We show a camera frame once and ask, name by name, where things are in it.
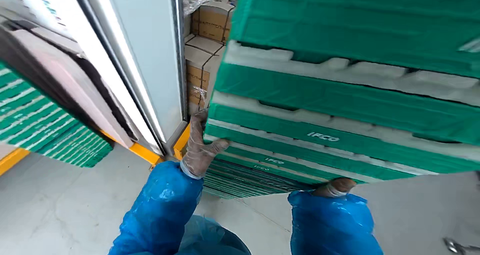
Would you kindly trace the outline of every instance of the yellow floor guard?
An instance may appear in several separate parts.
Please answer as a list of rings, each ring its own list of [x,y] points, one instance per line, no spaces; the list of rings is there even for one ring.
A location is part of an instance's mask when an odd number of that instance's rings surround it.
[[[26,157],[30,151],[18,148],[0,160],[0,176]]]

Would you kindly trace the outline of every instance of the stack of crates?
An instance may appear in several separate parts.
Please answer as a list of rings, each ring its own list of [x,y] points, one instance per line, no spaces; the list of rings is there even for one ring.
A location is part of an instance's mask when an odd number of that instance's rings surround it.
[[[93,167],[112,147],[0,61],[0,141]]]
[[[219,160],[308,184],[480,168],[480,0],[238,1]]]

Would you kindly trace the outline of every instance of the concrete floor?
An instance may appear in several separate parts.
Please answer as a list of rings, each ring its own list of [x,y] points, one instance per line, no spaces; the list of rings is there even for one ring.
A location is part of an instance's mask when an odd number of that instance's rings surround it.
[[[92,169],[30,154],[0,177],[0,254],[106,254],[149,175],[120,146]],[[444,236],[480,244],[474,173],[362,185],[385,254],[448,255]],[[287,194],[223,200],[202,196],[195,214],[236,233],[254,255],[290,254]]]

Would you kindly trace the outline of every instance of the plastic wrap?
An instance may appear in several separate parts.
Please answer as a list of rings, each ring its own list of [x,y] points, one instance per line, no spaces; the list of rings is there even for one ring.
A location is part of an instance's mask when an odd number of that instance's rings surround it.
[[[171,255],[178,251],[184,226],[197,206],[203,180],[185,175],[178,162],[158,164],[132,208],[123,217],[120,235],[109,255],[150,252]]]
[[[202,4],[212,0],[183,0],[183,17],[195,12]]]
[[[288,196],[292,205],[292,255],[381,255],[373,236],[367,200],[347,194],[324,198],[305,191]]]

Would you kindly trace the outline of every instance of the clear plastic glove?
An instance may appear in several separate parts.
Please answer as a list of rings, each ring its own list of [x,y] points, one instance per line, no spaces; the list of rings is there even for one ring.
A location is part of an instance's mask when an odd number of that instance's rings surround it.
[[[187,144],[187,154],[183,156],[180,167],[183,172],[194,179],[201,179],[205,176],[208,166],[213,158],[226,148],[230,142],[219,139],[211,144],[205,145],[203,140],[202,122],[208,117],[208,109],[201,110],[190,119],[190,138]]]

